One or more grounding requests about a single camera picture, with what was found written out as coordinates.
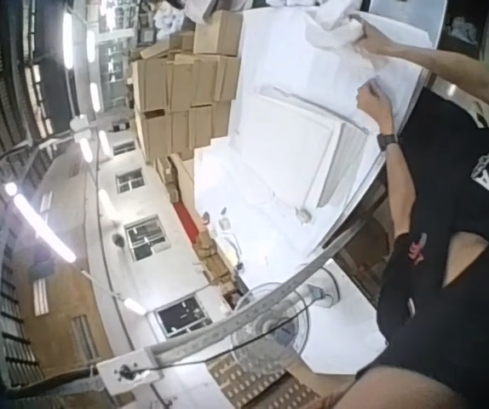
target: wristwatch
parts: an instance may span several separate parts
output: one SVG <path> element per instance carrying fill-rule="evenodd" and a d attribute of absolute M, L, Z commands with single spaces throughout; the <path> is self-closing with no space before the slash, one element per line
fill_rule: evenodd
<path fill-rule="evenodd" d="M 395 134 L 379 134 L 377 135 L 377 143 L 379 144 L 379 149 L 381 149 L 381 152 L 384 152 L 387 150 L 387 146 L 391 143 L 398 143 L 398 139 L 396 139 Z"/>

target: red logo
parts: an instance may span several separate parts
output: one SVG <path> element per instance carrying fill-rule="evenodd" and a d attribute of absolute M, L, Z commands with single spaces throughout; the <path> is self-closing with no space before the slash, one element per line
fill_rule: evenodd
<path fill-rule="evenodd" d="M 418 240 L 417 243 L 411 243 L 409 247 L 409 258 L 414 261 L 415 265 L 418 265 L 422 260 L 424 260 L 423 256 L 423 248 L 426 245 L 427 234 L 422 233 L 421 239 Z"/>

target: person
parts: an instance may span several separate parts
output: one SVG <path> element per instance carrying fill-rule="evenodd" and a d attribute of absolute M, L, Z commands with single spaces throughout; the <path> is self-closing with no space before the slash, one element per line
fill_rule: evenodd
<path fill-rule="evenodd" d="M 489 105 L 479 61 L 394 43 L 363 24 L 364 50 L 423 66 Z M 388 346 L 348 388 L 310 407 L 489 407 L 489 128 L 424 90 L 395 135 L 375 81 L 357 100 L 386 153 L 395 241 L 377 323 Z"/>

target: red floor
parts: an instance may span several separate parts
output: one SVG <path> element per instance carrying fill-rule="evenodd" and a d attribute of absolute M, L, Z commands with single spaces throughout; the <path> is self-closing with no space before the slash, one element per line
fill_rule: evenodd
<path fill-rule="evenodd" d="M 175 207 L 176 214 L 178 215 L 184 230 L 186 230 L 187 237 L 193 244 L 195 244 L 199 230 L 195 226 L 192 217 L 182 202 L 176 202 L 173 206 Z"/>

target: hand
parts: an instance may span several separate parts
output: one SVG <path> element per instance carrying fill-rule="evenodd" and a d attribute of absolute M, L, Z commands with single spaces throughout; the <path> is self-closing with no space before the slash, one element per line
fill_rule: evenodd
<path fill-rule="evenodd" d="M 362 23 L 364 27 L 364 36 L 356 42 L 356 45 L 372 54 L 390 55 L 397 43 L 358 15 L 354 15 L 353 18 Z"/>
<path fill-rule="evenodd" d="M 394 133 L 392 102 L 374 79 L 360 87 L 356 101 L 358 108 L 377 122 L 382 134 Z"/>

